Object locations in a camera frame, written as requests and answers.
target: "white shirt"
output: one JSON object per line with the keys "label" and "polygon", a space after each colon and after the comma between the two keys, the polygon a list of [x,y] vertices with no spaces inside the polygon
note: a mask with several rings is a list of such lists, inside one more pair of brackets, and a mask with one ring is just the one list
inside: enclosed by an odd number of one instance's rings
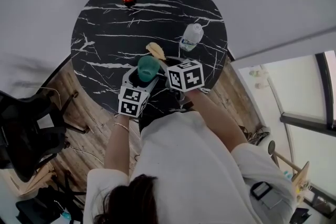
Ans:
{"label": "white shirt", "polygon": [[[230,153],[198,112],[157,119],[144,128],[141,140],[130,179],[117,170],[89,172],[84,224],[92,223],[109,191],[141,174],[158,178],[154,197],[160,224],[289,222],[294,211],[291,181],[262,148],[241,144]],[[271,184],[282,202],[264,214],[246,180]]]}

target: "plastic water bottle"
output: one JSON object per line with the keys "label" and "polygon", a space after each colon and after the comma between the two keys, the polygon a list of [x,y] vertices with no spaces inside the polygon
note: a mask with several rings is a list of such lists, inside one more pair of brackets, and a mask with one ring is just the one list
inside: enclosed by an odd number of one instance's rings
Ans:
{"label": "plastic water bottle", "polygon": [[180,48],[191,51],[201,41],[204,31],[200,24],[189,24],[180,40]]}

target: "dark hair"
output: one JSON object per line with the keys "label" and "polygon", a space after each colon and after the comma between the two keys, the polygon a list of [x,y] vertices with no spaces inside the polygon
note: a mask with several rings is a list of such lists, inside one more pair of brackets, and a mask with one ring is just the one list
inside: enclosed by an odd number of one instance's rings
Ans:
{"label": "dark hair", "polygon": [[153,195],[156,177],[140,175],[129,186],[118,186],[103,200],[103,212],[94,224],[146,223],[158,224]]}

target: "white sleeve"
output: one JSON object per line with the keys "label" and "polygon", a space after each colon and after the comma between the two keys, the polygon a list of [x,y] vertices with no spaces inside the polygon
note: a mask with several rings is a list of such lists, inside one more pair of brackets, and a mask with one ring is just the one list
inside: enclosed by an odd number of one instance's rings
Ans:
{"label": "white sleeve", "polygon": [[282,200],[269,209],[263,202],[250,196],[256,213],[265,223],[289,223],[296,205],[292,182],[287,179],[269,154],[251,144],[240,144],[231,152],[245,182],[251,187],[258,182],[267,182]]}
{"label": "white sleeve", "polygon": [[121,171],[102,168],[91,170],[88,173],[83,223],[93,223],[93,218],[102,212],[102,203],[108,192],[128,184],[128,176]]}

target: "black marble tabletop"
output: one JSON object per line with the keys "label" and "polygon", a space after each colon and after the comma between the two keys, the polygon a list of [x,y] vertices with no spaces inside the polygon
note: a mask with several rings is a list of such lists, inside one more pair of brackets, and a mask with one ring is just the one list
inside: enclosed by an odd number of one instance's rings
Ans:
{"label": "black marble tabletop", "polygon": [[[179,48],[188,24],[199,23],[204,35],[190,52]],[[81,11],[71,40],[71,58],[77,78],[105,109],[118,111],[122,76],[138,60],[148,55],[146,45],[158,43],[166,56],[195,59],[202,63],[208,93],[216,83],[225,62],[226,29],[212,0],[136,0],[127,8],[122,0],[90,0]],[[151,92],[143,111],[166,114],[183,111],[175,94],[165,87],[165,77]]]}

